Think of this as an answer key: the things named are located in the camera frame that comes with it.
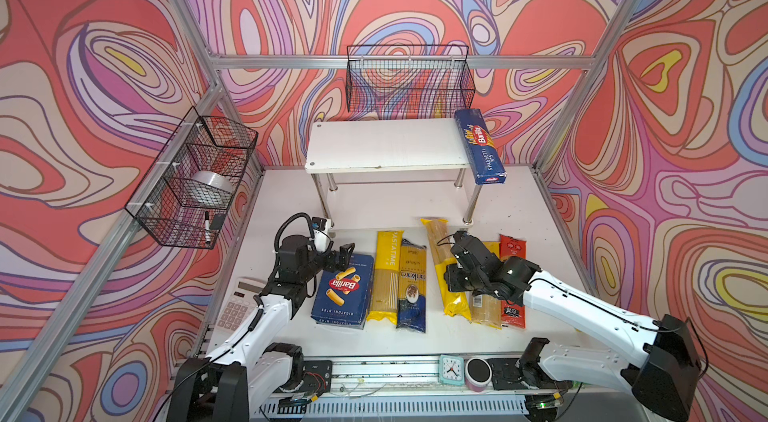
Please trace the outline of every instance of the metal shelf leg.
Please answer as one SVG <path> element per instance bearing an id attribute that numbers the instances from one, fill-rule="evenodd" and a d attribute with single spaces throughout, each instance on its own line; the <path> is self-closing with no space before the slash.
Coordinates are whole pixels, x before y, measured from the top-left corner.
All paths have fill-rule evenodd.
<path id="1" fill-rule="evenodd" d="M 475 206 L 478 205 L 478 197 L 480 196 L 480 189 L 482 189 L 482 186 L 478 184 L 475 186 L 475 191 L 472 193 L 472 198 L 469 200 L 469 207 L 467 207 L 467 212 L 464 214 L 464 224 L 469 225 L 472 223 L 472 215 L 475 212 Z"/>
<path id="2" fill-rule="evenodd" d="M 464 185 L 464 171 L 466 169 L 459 169 L 458 170 L 458 177 L 456 177 L 456 182 L 453 183 L 454 187 L 457 189 L 460 189 Z"/>
<path id="3" fill-rule="evenodd" d="M 312 180 L 315 181 L 315 188 L 317 189 L 317 195 L 320 196 L 320 205 L 322 206 L 322 215 L 326 219 L 331 219 L 331 212 L 328 210 L 328 201 L 326 201 L 326 193 L 322 190 L 322 184 L 320 183 L 319 174 L 311 174 Z"/>
<path id="4" fill-rule="evenodd" d="M 328 173 L 328 189 L 334 193 L 339 190 L 339 186 L 336 185 L 336 179 L 333 179 L 333 174 Z"/>

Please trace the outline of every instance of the clock face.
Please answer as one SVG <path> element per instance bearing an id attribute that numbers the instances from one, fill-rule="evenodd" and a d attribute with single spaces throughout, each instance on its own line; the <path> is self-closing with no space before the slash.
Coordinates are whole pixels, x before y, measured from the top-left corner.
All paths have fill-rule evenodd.
<path id="1" fill-rule="evenodd" d="M 464 382 L 464 359 L 443 356 L 440 358 L 440 376 L 446 381 Z"/>

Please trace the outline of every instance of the clock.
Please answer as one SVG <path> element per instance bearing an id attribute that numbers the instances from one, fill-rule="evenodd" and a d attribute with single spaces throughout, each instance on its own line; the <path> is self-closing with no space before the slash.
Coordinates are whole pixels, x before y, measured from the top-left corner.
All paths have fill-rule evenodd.
<path id="1" fill-rule="evenodd" d="M 441 355 L 438 374 L 442 384 L 464 385 L 464 359 L 454 355 Z"/>

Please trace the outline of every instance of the black metal mesh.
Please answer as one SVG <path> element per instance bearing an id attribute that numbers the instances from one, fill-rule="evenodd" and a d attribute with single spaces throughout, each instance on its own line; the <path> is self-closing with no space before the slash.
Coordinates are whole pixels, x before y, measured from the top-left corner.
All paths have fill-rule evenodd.
<path id="1" fill-rule="evenodd" d="M 452 117 L 472 106 L 466 45 L 354 45 L 347 48 L 350 112 L 381 119 Z"/>
<path id="2" fill-rule="evenodd" d="M 257 138 L 255 130 L 225 117 L 198 117 L 136 219 L 161 245 L 213 248 L 220 227 L 206 229 L 206 219 L 211 224 L 226 217 Z M 196 180 L 200 171 L 220 175 L 233 190 Z"/>

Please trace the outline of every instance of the psychedelic pattern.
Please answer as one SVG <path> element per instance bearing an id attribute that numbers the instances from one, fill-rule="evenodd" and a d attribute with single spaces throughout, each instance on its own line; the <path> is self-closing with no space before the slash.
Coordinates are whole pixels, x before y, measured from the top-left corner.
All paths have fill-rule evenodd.
<path id="1" fill-rule="evenodd" d="M 206 89 L 168 0 L 0 0 L 0 383 Z M 148 418 L 253 185 L 215 250 L 136 237 L 29 420 Z"/>
<path id="2" fill-rule="evenodd" d="M 345 54 L 348 44 L 449 44 L 471 54 L 591 54 L 619 0 L 189 0 L 212 52 Z M 317 120 L 350 114 L 344 71 L 222 73 L 265 165 L 303 165 Z M 565 70 L 477 70 L 483 111 L 505 163 L 531 163 L 578 78 Z"/>
<path id="3" fill-rule="evenodd" d="M 692 318 L 692 420 L 768 420 L 767 15 L 643 0 L 545 172 L 601 297 Z"/>

